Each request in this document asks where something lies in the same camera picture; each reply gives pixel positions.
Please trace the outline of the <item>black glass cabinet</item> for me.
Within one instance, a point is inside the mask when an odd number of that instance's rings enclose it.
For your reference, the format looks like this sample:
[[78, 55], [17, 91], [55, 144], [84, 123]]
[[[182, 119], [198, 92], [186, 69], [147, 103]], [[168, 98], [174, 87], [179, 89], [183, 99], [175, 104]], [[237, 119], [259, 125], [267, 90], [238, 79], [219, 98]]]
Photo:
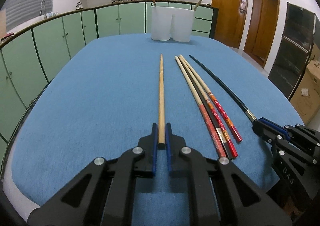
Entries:
[[268, 79], [290, 99], [308, 64], [313, 46], [319, 46], [319, 18], [300, 6], [287, 3], [284, 32]]

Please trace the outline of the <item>red and beige chopstick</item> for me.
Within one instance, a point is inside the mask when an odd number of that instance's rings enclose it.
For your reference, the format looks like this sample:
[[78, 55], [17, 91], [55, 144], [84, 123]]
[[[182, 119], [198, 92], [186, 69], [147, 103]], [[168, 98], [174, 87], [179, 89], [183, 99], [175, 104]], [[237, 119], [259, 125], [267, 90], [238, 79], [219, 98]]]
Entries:
[[195, 102], [197, 103], [197, 106], [200, 110], [200, 113], [203, 117], [203, 120], [204, 120], [204, 123], [206, 124], [206, 127], [207, 127], [207, 130], [210, 134], [210, 137], [213, 141], [213, 144], [215, 146], [215, 149], [216, 149], [216, 152], [218, 154], [218, 157], [221, 158], [221, 157], [225, 157], [227, 158], [227, 155], [224, 151], [224, 148], [222, 146], [222, 143], [221, 143], [221, 140], [219, 139], [219, 136], [217, 135], [217, 132], [216, 130], [214, 129], [213, 127], [213, 123], [211, 122], [210, 118], [209, 118], [209, 115], [200, 99], [200, 96], [198, 95], [196, 89], [195, 89], [195, 86], [193, 86], [193, 83], [191, 82], [189, 76], [187, 75], [187, 72], [186, 70], [184, 69], [180, 59], [178, 58], [178, 56], [175, 56], [175, 60], [176, 60], [176, 63], [178, 64], [188, 86], [189, 86], [189, 89], [195, 99]]

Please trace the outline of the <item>blue tablecloth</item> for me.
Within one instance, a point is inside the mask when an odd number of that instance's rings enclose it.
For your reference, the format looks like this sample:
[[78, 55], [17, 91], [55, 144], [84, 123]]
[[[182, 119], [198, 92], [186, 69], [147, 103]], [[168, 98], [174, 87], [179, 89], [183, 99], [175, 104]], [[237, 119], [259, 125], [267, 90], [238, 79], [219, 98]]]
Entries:
[[217, 153], [175, 61], [184, 58], [202, 77], [242, 136], [235, 164], [261, 189], [278, 181], [270, 147], [252, 130], [236, 103], [202, 69], [215, 73], [258, 118], [281, 126], [302, 120], [286, 97], [242, 56], [222, 43], [154, 41], [148, 34], [91, 41], [44, 90], [14, 143], [4, 191], [23, 219], [42, 206], [94, 158], [119, 157], [151, 132], [158, 120], [159, 67], [164, 68], [165, 120], [186, 144]]

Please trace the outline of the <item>open wooden door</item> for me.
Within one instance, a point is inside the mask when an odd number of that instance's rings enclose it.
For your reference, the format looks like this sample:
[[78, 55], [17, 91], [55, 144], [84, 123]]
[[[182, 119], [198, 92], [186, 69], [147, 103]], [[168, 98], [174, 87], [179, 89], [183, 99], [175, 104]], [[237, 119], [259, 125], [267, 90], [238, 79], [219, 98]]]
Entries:
[[280, 0], [253, 0], [251, 20], [244, 47], [261, 67], [264, 67], [274, 40]]

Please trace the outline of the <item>green lower kitchen cabinets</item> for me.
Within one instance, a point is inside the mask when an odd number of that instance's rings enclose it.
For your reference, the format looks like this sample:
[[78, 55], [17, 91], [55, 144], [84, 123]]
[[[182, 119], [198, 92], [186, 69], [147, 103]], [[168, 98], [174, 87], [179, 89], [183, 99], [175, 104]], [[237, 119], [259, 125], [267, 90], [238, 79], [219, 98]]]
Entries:
[[1, 49], [1, 134], [9, 139], [33, 105], [16, 139], [12, 175], [72, 177], [93, 158], [118, 157], [145, 136], [157, 118], [159, 57], [164, 58], [167, 112], [189, 138], [208, 136], [174, 57], [213, 63], [222, 45], [193, 36], [159, 42], [149, 34], [99, 37], [84, 44], [80, 14], [69, 53], [64, 19], [24, 32]]

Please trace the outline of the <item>closed wooden door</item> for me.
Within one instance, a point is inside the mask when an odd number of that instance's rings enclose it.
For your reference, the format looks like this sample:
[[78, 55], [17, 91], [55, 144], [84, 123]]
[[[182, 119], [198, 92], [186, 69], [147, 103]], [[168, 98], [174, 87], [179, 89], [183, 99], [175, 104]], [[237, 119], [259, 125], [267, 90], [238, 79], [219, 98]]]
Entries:
[[240, 46], [246, 19], [248, 0], [212, 0], [218, 9], [214, 39], [238, 48]]

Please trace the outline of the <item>white double utensil holder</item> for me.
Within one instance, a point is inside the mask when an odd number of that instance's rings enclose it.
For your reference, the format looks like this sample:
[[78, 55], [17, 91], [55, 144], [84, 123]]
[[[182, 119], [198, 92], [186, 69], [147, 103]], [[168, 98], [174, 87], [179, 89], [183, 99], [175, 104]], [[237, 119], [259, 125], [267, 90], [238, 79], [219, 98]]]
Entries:
[[151, 8], [151, 39], [188, 43], [193, 29], [195, 11], [185, 8], [153, 6]]

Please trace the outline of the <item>chrome kitchen faucet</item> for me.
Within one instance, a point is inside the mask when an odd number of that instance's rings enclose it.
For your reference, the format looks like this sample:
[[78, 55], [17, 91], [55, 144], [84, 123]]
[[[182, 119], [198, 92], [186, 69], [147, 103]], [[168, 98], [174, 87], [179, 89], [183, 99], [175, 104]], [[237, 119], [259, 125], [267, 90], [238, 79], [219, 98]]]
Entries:
[[44, 20], [47, 19], [47, 11], [46, 11], [46, 2], [45, 2], [45, 0], [41, 0], [40, 15], [42, 15], [44, 17]]

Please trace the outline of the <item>black chopstick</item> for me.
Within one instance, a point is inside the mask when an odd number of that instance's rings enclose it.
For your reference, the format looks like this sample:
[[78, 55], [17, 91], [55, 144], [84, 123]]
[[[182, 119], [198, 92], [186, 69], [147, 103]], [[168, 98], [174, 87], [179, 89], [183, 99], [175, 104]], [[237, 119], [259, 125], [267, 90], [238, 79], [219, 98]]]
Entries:
[[257, 120], [257, 118], [253, 114], [253, 112], [244, 104], [244, 102], [219, 77], [217, 77], [215, 74], [213, 74], [213, 72], [210, 69], [208, 69], [208, 67], [206, 67], [203, 63], [201, 63], [199, 60], [197, 60], [194, 56], [192, 56], [190, 54], [189, 57], [195, 63], [197, 63], [204, 71], [206, 71], [206, 73], [208, 73], [208, 75], [210, 75], [210, 77], [212, 77], [213, 80], [215, 80], [220, 85], [221, 88], [224, 89], [224, 91], [235, 101], [235, 103], [239, 106], [239, 108], [242, 110], [242, 112], [245, 113], [245, 115], [249, 118], [249, 120], [252, 123], [255, 120]]
[[201, 84], [196, 80], [196, 77], [192, 74], [191, 70], [189, 67], [187, 67], [187, 64], [182, 60], [182, 57], [178, 57], [184, 67], [184, 69], [187, 72], [187, 75], [189, 76], [191, 82], [193, 83], [193, 86], [195, 86], [195, 89], [200, 96], [200, 99], [209, 115], [209, 118], [211, 122], [213, 123], [213, 127], [217, 132], [217, 135], [219, 136], [219, 139], [221, 140], [222, 146], [224, 148], [224, 151], [227, 155], [227, 158], [229, 159], [234, 159], [238, 157], [238, 153], [236, 152], [236, 148], [232, 143], [232, 140], [223, 124], [221, 121], [219, 115], [217, 114], [213, 103], [207, 96], [205, 90], [201, 86]]

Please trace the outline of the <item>orange red patterned chopstick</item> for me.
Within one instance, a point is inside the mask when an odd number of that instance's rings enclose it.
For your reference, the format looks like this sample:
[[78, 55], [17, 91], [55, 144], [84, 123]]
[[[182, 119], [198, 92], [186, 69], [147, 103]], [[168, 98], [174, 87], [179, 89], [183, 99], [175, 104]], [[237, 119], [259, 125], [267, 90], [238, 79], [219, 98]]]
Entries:
[[214, 96], [214, 94], [212, 93], [212, 91], [210, 90], [210, 88], [207, 86], [207, 84], [203, 81], [203, 79], [200, 77], [200, 75], [194, 70], [194, 68], [187, 62], [187, 60], [180, 55], [180, 57], [182, 57], [182, 60], [187, 64], [187, 67], [189, 67], [189, 69], [191, 70], [192, 74], [196, 77], [196, 80], [201, 84], [201, 86], [203, 87], [203, 89], [205, 90], [206, 94], [209, 96], [210, 100], [213, 102], [213, 104], [215, 105], [215, 107], [218, 109], [219, 113], [221, 114], [221, 117], [223, 118], [223, 120], [226, 122], [227, 126], [229, 127], [232, 135], [234, 136], [234, 138], [236, 139], [236, 141], [238, 143], [240, 143], [242, 141], [242, 136], [240, 135], [240, 133], [238, 132], [238, 130], [236, 129], [235, 125], [233, 124], [233, 122], [231, 121], [231, 119], [229, 118], [229, 116], [227, 115], [227, 113], [225, 112], [225, 110], [223, 109], [222, 105], [219, 103], [219, 101], [216, 99], [216, 97]]

